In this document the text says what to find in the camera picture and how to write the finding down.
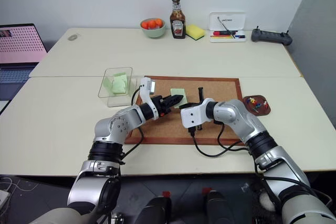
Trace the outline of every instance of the cork board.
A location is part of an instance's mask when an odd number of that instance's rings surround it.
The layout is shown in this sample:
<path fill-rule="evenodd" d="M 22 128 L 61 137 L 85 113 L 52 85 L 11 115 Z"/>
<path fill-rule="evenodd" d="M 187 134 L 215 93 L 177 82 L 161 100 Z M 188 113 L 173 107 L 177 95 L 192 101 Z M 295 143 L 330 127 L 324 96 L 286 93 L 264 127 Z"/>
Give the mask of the cork board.
<path fill-rule="evenodd" d="M 155 94 L 162 97 L 170 95 L 170 88 L 183 88 L 188 102 L 199 102 L 198 87 L 203 87 L 204 98 L 213 98 L 215 101 L 242 100 L 239 79 L 237 78 L 188 78 L 188 77 L 160 77 L 148 76 L 155 80 Z M 188 130 L 183 127 L 180 109 L 171 108 L 172 112 L 157 120 L 146 122 L 141 129 L 144 133 L 143 144 L 193 144 Z M 196 131 L 199 145 L 217 145 L 217 136 L 221 126 L 213 122 L 202 124 L 202 130 Z M 221 143 L 230 145 L 239 138 L 225 127 Z M 138 130 L 132 131 L 126 139 L 126 144 L 135 144 L 140 140 Z"/>

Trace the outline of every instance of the orange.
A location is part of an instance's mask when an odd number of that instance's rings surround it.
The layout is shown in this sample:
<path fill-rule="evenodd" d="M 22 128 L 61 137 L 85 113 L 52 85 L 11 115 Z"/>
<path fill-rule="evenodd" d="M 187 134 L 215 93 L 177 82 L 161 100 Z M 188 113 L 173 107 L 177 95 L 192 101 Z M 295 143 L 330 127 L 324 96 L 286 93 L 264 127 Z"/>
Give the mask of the orange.
<path fill-rule="evenodd" d="M 162 19 L 160 19 L 160 18 L 157 18 L 157 19 L 155 20 L 155 23 L 156 23 L 160 28 L 163 26 L 163 21 L 162 21 Z"/>
<path fill-rule="evenodd" d="M 148 27 L 151 28 L 151 29 L 154 29 L 156 27 L 156 22 L 155 20 L 150 20 L 148 21 Z"/>
<path fill-rule="evenodd" d="M 148 22 L 143 21 L 143 22 L 141 23 L 141 27 L 142 27 L 143 29 L 148 29 Z"/>

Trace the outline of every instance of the yellow sponge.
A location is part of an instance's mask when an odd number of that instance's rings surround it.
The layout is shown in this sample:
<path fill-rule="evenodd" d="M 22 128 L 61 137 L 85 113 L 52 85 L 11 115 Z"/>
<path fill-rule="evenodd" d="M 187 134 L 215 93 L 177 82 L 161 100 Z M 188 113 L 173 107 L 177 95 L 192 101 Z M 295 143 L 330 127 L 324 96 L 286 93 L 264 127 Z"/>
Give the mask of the yellow sponge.
<path fill-rule="evenodd" d="M 205 30 L 199 28 L 198 26 L 195 25 L 188 25 L 185 28 L 186 34 L 193 38 L 194 40 L 198 40 L 205 35 Z"/>

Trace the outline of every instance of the ketchup bottle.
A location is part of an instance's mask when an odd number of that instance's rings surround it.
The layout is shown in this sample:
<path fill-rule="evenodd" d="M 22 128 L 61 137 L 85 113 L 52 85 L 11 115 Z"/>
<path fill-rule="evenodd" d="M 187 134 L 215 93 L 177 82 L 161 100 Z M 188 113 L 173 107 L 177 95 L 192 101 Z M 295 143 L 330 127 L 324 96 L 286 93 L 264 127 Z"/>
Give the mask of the ketchup bottle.
<path fill-rule="evenodd" d="M 170 26 L 175 39 L 185 38 L 185 16 L 181 11 L 180 0 L 173 1 L 173 12 L 170 15 Z"/>

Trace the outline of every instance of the laptop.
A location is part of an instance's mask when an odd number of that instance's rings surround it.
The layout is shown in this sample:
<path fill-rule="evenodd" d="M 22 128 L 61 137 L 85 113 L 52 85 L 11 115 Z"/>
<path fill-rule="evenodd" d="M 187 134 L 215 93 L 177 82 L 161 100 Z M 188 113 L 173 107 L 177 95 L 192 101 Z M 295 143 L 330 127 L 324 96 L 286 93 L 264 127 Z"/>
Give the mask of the laptop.
<path fill-rule="evenodd" d="M 0 25 L 0 101 L 13 99 L 46 54 L 34 24 Z"/>

